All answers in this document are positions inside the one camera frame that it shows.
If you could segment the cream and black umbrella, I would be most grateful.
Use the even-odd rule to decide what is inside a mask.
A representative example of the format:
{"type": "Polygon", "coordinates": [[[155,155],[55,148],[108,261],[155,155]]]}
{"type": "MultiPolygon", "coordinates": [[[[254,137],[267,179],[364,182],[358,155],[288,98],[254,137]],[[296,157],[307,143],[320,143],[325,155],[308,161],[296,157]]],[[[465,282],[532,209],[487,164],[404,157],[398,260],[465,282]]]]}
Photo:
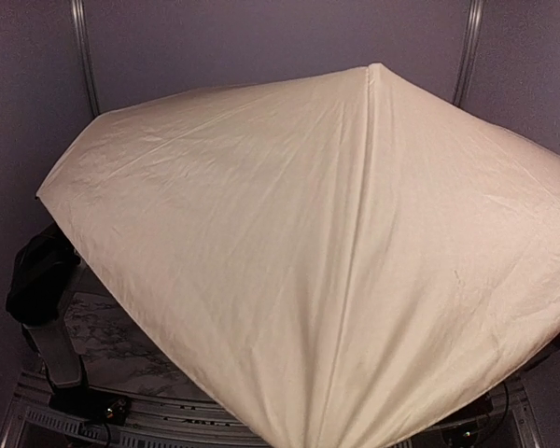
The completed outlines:
{"type": "Polygon", "coordinates": [[[560,332],[560,156],[375,63],[111,111],[37,191],[275,447],[386,447],[560,332]]]}

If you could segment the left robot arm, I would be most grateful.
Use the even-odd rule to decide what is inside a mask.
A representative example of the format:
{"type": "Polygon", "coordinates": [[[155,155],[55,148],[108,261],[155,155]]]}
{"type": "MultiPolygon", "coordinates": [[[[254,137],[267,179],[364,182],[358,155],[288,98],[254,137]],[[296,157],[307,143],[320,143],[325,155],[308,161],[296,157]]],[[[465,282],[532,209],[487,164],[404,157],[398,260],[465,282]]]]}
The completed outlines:
{"type": "Polygon", "coordinates": [[[80,276],[80,256],[52,223],[17,253],[6,310],[21,324],[23,336],[43,361],[50,408],[91,424],[121,426],[131,399],[90,387],[85,364],[65,325],[67,301],[80,276]]]}

